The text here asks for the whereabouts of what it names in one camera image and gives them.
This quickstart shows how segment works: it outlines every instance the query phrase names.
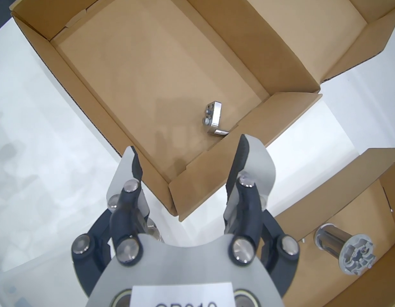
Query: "screw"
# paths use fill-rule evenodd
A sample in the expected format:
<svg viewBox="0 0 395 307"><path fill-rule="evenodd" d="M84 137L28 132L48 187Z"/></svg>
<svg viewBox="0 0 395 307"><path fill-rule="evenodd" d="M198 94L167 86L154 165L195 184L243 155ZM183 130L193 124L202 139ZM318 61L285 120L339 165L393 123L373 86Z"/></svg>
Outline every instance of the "screw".
<svg viewBox="0 0 395 307"><path fill-rule="evenodd" d="M119 195L118 195L118 194L114 194L114 195L108 200L108 209L109 209L111 212L115 211L115 209L117 208L118 199L119 199Z"/></svg>
<svg viewBox="0 0 395 307"><path fill-rule="evenodd" d="M297 241L289 235L286 235L281 239L281 248L290 256L295 256L300 250Z"/></svg>
<svg viewBox="0 0 395 307"><path fill-rule="evenodd" d="M117 247L117 259L121 264L128 264L139 254L139 243L134 238L121 241Z"/></svg>
<svg viewBox="0 0 395 307"><path fill-rule="evenodd" d="M255 255L253 245L245 238L237 238L233 242L232 251L234 258L243 264L251 262Z"/></svg>
<svg viewBox="0 0 395 307"><path fill-rule="evenodd" d="M75 254L85 253L86 251L88 251L90 242L91 242L91 240L90 240L88 234L81 234L72 243L72 251Z"/></svg>
<svg viewBox="0 0 395 307"><path fill-rule="evenodd" d="M123 185L123 190L125 192L133 192L136 191L139 187L139 180L137 179L130 179Z"/></svg>
<svg viewBox="0 0 395 307"><path fill-rule="evenodd" d="M239 177L239 183L244 187L253 187L254 186L254 179L251 178L248 174L242 174Z"/></svg>

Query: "cardboard box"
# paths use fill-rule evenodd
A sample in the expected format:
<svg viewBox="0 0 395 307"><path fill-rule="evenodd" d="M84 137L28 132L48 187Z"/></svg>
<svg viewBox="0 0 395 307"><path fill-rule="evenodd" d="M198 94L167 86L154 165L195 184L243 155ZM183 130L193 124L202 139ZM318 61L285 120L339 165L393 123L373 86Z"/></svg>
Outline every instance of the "cardboard box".
<svg viewBox="0 0 395 307"><path fill-rule="evenodd" d="M339 184L342 180L340 172L322 187L333 183ZM331 202L329 197L332 195L333 193L323 195L322 201L326 201L326 204L318 209L315 208L316 211L329 215ZM293 216L291 226L287 226L285 232L298 233L293 222L297 221L297 225L302 225L299 222L308 219L305 215ZM279 216L278 220L281 223L282 217ZM299 266L293 283L284 296L285 306L393 306L395 304L395 164L367 190L326 221L350 234L368 234L375 244L376 263L361 277L345 275L334 257L315 246L314 231L303 234L305 242L300 242ZM320 226L319 222L315 221L315 223L316 228Z"/></svg>
<svg viewBox="0 0 395 307"><path fill-rule="evenodd" d="M383 50L395 0L17 0L12 14L54 76L184 219L227 178L241 133L265 145L319 83ZM223 103L224 139L201 124Z"/></svg>

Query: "hole in metal part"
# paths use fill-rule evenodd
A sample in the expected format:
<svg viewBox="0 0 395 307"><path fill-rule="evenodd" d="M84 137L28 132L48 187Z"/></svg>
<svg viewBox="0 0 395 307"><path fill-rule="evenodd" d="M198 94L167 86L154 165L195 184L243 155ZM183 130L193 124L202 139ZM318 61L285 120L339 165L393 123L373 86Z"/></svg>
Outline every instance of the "hole in metal part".
<svg viewBox="0 0 395 307"><path fill-rule="evenodd" d="M131 289L126 289L114 297L111 307L129 307L131 302Z"/></svg>
<svg viewBox="0 0 395 307"><path fill-rule="evenodd" d="M244 289L234 292L234 302L236 307L261 307L256 297Z"/></svg>

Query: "white label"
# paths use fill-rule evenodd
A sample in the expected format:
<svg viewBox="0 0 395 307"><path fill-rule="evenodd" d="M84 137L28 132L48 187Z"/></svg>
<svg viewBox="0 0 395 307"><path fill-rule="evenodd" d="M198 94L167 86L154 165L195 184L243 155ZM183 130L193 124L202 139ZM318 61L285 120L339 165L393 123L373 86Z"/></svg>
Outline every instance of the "white label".
<svg viewBox="0 0 395 307"><path fill-rule="evenodd" d="M235 307L231 282L134 286L131 307Z"/></svg>

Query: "cylindrical metal part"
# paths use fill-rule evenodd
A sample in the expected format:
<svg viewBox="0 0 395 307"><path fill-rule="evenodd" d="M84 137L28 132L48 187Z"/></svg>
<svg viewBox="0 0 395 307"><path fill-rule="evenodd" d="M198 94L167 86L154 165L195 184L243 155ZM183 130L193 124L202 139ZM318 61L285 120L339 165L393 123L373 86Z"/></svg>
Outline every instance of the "cylindrical metal part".
<svg viewBox="0 0 395 307"><path fill-rule="evenodd" d="M317 247L338 259L344 244L351 237L351 234L340 230L333 224L324 224L317 230L315 240Z"/></svg>
<svg viewBox="0 0 395 307"><path fill-rule="evenodd" d="M351 235L333 224L324 224L314 235L314 242L338 259L340 269L349 275L361 275L364 269L374 263L374 245L365 234Z"/></svg>

